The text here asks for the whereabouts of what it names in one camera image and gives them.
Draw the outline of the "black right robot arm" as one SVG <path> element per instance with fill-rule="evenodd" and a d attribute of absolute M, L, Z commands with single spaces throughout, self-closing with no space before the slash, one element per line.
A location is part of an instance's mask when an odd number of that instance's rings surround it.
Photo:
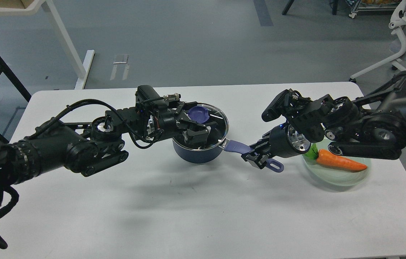
<path fill-rule="evenodd" d="M 281 116 L 285 123 L 242 151 L 244 161 L 263 169 L 268 159 L 306 154 L 324 138 L 339 158 L 396 160 L 406 146 L 406 71 L 355 100 L 330 95 L 312 100 L 284 90 L 261 115 L 265 122 Z"/>

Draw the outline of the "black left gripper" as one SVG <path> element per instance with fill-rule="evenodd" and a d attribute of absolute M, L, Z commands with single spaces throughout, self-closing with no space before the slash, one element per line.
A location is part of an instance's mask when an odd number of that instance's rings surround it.
<path fill-rule="evenodd" d="M 189 103 L 184 107 L 181 95 L 160 96 L 150 85 L 140 85 L 136 91 L 136 109 L 142 119 L 137 130 L 141 140 L 161 141 L 183 135 L 186 147 L 204 146 L 210 127 L 216 121 L 210 117 L 211 108 L 204 103 Z"/>

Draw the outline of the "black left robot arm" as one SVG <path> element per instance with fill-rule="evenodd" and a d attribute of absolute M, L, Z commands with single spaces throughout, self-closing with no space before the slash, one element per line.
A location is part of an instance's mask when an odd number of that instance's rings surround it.
<path fill-rule="evenodd" d="M 89 177 L 124 162 L 129 156 L 123 149 L 124 134 L 140 149 L 177 136 L 191 146 L 206 144 L 216 122 L 192 117 L 191 110 L 198 107 L 197 102 L 181 101 L 178 93 L 160 96 L 142 85 L 131 108 L 84 99 L 67 105 L 18 142 L 0 140 L 0 219 L 19 200 L 14 184 L 60 167 Z M 7 246 L 0 236 L 0 249 Z"/>

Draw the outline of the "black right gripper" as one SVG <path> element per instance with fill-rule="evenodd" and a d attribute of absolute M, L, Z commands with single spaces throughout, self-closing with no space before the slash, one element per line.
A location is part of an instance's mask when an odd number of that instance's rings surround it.
<path fill-rule="evenodd" d="M 284 115 L 291 107 L 293 92 L 284 90 L 280 92 L 262 112 L 261 118 L 269 122 Z M 296 155 L 306 154 L 311 149 L 311 142 L 288 121 L 275 126 L 262 136 L 262 139 L 250 145 L 249 151 L 242 154 L 244 161 L 255 168 L 277 169 L 274 156 L 290 158 Z"/>

